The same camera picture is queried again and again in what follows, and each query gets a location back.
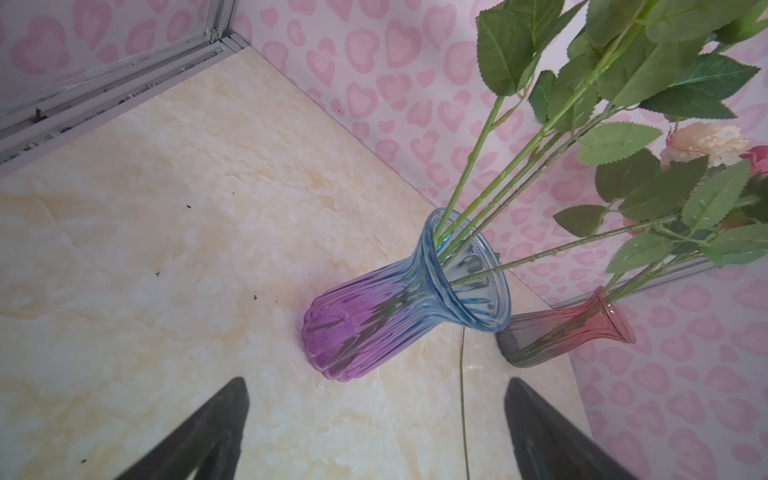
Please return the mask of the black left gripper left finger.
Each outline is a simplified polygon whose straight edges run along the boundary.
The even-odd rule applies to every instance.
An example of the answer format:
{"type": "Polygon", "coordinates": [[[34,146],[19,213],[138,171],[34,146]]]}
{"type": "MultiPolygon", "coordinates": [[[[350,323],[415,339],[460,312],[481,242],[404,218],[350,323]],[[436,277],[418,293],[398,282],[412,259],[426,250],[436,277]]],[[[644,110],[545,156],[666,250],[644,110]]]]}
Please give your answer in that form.
{"type": "Polygon", "coordinates": [[[232,479],[249,411],[245,379],[235,377],[121,479],[232,479]]]}

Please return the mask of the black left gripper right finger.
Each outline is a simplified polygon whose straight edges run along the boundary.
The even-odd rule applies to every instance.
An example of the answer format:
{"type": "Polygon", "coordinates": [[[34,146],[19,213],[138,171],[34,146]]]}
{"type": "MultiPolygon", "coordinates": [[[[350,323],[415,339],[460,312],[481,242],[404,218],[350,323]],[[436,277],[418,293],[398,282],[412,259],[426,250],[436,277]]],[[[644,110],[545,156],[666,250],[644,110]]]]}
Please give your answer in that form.
{"type": "Polygon", "coordinates": [[[519,377],[509,381],[504,411],[522,479],[634,477],[519,377]]]}

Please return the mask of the red grey glass vase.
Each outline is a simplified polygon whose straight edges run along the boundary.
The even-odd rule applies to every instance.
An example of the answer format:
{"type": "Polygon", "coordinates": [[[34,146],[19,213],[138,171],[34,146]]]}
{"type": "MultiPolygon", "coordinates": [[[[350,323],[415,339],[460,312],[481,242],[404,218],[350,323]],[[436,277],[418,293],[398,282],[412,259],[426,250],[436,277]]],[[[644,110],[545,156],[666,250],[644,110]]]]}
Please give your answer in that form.
{"type": "Polygon", "coordinates": [[[636,342],[626,316],[603,288],[575,306],[514,315],[495,339],[501,355],[516,368],[542,364],[596,339],[636,342]]]}

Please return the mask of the purple blue glass vase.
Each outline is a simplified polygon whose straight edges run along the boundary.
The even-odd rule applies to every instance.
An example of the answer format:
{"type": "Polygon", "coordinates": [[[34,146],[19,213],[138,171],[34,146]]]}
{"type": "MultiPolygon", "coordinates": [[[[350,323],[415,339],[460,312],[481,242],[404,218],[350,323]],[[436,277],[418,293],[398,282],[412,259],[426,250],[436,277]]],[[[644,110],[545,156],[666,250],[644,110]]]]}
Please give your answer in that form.
{"type": "Polygon", "coordinates": [[[303,351],[326,378],[360,378],[396,356],[441,323],[486,333],[503,330],[511,298],[491,245],[481,236],[446,265],[434,244],[443,216],[427,218],[407,258],[336,286],[317,297],[304,315],[303,351]]]}

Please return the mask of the magenta rose stem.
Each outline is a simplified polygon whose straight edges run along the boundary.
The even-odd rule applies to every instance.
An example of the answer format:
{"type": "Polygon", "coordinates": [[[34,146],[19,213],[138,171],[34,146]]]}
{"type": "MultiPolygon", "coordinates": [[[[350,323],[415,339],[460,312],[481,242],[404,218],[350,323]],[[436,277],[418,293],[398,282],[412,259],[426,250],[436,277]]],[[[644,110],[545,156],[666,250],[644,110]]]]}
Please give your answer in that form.
{"type": "Polygon", "coordinates": [[[512,180],[489,202],[489,204],[464,228],[460,234],[452,235],[452,242],[447,246],[441,246],[438,256],[442,265],[450,262],[455,255],[464,250],[483,229],[489,226],[521,193],[526,190],[547,168],[560,156],[565,154],[591,129],[615,114],[625,110],[625,107],[608,104],[606,108],[592,120],[589,120],[580,130],[569,135],[560,146],[554,149],[556,140],[560,140],[563,133],[556,133],[553,139],[545,146],[540,147],[532,154],[525,166],[512,180]]]}

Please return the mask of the pink bud rose stem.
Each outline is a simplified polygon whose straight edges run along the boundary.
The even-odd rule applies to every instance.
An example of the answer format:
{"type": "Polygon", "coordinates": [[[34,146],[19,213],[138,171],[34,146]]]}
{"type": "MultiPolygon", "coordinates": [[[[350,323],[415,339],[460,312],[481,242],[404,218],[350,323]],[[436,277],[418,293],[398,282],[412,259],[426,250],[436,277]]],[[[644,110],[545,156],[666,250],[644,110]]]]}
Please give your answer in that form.
{"type": "Polygon", "coordinates": [[[717,266],[750,263],[767,252],[767,174],[750,162],[710,168],[700,157],[663,170],[648,144],[660,130],[606,123],[580,139],[579,159],[596,166],[598,204],[577,205],[554,220],[574,241],[501,264],[504,272],[621,235],[605,271],[613,280],[655,279],[686,260],[717,266]]]}

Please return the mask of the peach rose stem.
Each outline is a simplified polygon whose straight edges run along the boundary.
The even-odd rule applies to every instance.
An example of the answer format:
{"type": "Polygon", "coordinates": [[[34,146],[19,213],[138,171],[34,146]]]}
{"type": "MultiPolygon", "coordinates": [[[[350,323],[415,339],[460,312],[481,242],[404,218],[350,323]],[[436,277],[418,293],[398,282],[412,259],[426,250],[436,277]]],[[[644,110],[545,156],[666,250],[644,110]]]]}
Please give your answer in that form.
{"type": "Polygon", "coordinates": [[[710,168],[731,166],[741,160],[748,147],[749,140],[737,126],[696,122],[667,135],[660,164],[663,170],[668,170],[673,163],[706,157],[710,168]]]}

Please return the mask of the dark pink rose stem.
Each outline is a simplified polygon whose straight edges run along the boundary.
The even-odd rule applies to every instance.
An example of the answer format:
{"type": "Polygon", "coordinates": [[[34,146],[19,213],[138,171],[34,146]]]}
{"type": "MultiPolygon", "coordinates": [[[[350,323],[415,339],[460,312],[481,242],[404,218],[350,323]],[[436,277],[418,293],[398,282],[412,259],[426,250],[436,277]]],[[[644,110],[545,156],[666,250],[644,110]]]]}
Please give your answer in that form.
{"type": "Polygon", "coordinates": [[[768,146],[767,145],[752,147],[746,152],[742,153],[740,157],[750,162],[752,175],[763,176],[768,173],[768,146]]]}

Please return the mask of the coral red rose stem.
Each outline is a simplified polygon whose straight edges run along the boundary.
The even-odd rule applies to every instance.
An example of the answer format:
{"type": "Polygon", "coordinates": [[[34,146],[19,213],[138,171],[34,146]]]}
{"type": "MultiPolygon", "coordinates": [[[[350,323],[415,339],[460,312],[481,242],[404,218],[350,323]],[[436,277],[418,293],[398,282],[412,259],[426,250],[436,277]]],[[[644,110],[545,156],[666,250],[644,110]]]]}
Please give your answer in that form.
{"type": "Polygon", "coordinates": [[[447,246],[556,133],[554,149],[608,104],[637,107],[670,121],[729,119],[725,100],[754,69],[727,56],[732,46],[767,27],[763,1],[584,1],[545,49],[527,98],[537,133],[450,221],[447,246]]]}

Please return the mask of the small white rose stem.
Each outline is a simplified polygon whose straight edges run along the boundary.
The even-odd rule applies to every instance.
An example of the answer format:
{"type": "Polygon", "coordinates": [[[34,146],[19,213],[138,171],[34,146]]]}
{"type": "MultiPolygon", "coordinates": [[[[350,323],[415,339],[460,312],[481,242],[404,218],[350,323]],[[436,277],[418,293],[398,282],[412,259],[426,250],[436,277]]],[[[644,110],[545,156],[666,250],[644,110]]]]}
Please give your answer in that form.
{"type": "Polygon", "coordinates": [[[502,112],[503,103],[509,97],[519,101],[527,98],[545,49],[585,5],[579,1],[566,10],[563,1],[503,1],[477,15],[477,65],[495,100],[440,217],[437,239],[446,239],[458,227],[458,222],[450,221],[448,216],[457,205],[488,136],[515,112],[514,108],[502,112]]]}

